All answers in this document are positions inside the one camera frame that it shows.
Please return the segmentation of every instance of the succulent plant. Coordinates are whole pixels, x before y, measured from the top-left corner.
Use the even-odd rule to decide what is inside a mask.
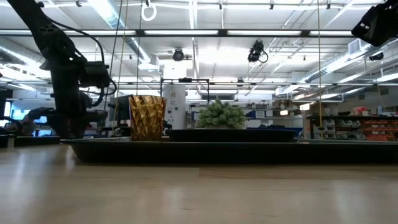
[[[242,129],[243,126],[243,109],[232,107],[228,102],[222,103],[218,98],[207,109],[200,110],[198,127]]]

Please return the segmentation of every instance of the wooden table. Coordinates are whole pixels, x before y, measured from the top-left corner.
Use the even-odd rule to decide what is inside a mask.
[[[397,223],[397,166],[101,165],[0,152],[0,223]]]

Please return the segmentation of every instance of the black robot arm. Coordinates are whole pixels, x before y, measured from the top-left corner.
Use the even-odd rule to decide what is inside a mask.
[[[97,112],[87,113],[86,109],[98,105],[104,97],[103,90],[110,83],[107,65],[104,64],[104,60],[88,62],[76,49],[72,40],[54,23],[60,24],[43,13],[42,2],[34,0],[8,0],[8,2],[31,31],[36,45],[46,59],[41,68],[51,72],[56,115],[61,118],[60,122],[69,124],[69,130],[64,130],[63,133],[71,131],[72,134],[81,136],[84,125],[78,128],[72,126],[90,122],[93,117],[98,119]],[[79,87],[89,86],[101,89],[99,100],[94,105],[87,95],[79,91]]]

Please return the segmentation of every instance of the window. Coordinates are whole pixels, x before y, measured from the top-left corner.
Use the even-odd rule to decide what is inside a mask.
[[[388,88],[382,88],[380,89],[380,95],[384,96],[384,95],[388,95],[389,90]]]
[[[4,116],[10,116],[11,114],[11,102],[6,101],[6,104],[4,106]],[[8,123],[8,121],[6,120],[2,120],[0,121],[0,126],[4,127],[6,124]]]

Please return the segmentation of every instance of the geometric gold vase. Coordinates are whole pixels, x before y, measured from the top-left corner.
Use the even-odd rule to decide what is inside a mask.
[[[130,96],[131,139],[160,141],[162,139],[166,98],[160,96]]]

